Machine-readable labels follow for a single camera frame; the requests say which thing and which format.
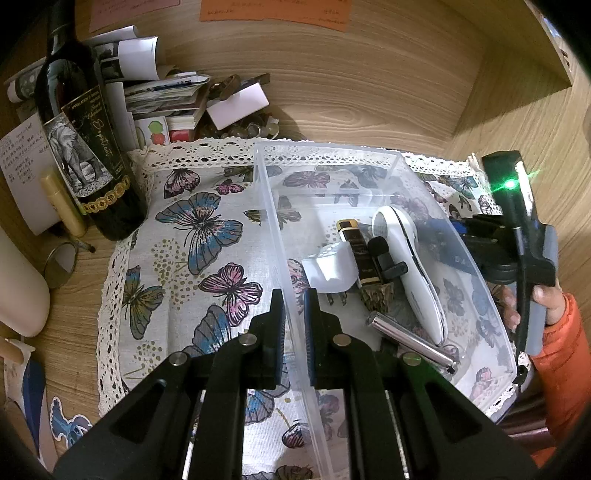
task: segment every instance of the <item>white handheld device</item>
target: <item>white handheld device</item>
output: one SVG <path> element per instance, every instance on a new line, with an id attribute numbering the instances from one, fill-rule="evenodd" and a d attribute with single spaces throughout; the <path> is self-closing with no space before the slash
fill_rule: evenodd
<path id="1" fill-rule="evenodd" d="M 408 273 L 400 277 L 417 320 L 436 345 L 447 337 L 445 312 L 417 252 L 417 228 L 410 216 L 393 206 L 378 209 L 372 218 L 373 236 L 383 236 L 395 263 L 405 262 Z"/>

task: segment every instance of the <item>wine label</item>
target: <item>wine label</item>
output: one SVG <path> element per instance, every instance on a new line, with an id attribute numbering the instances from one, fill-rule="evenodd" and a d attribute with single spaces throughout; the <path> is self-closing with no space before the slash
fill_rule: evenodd
<path id="1" fill-rule="evenodd" d="M 123 158 L 98 86 L 64 105 L 44 127 L 56 161 L 76 197 L 88 197 L 122 178 Z"/>

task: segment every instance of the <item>white cylinder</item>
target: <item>white cylinder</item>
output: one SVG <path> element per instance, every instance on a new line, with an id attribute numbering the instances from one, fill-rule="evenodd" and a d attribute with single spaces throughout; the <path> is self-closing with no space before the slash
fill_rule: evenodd
<path id="1" fill-rule="evenodd" d="M 49 288 L 0 228 L 0 322 L 25 337 L 34 337 L 49 314 Z"/>

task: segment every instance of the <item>elephant illustration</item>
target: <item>elephant illustration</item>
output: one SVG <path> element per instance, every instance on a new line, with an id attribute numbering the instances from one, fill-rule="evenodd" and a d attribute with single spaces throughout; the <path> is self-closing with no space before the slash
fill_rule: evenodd
<path id="1" fill-rule="evenodd" d="M 68 171 L 68 167 L 73 170 L 82 183 L 82 187 L 86 187 L 91 181 L 97 181 L 102 177 L 102 165 L 98 158 L 92 153 L 86 142 L 68 125 L 58 125 L 51 132 L 49 143 L 54 155 L 62 159 L 66 171 Z M 82 162 L 88 162 L 92 166 L 95 171 L 93 180 L 89 180 L 84 176 L 80 166 Z"/>

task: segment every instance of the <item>green light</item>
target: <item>green light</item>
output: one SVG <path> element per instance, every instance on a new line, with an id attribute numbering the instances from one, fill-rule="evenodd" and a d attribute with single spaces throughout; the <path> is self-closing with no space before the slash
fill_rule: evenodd
<path id="1" fill-rule="evenodd" d="M 517 180 L 509 179 L 503 185 L 507 190 L 514 190 L 518 185 Z"/>

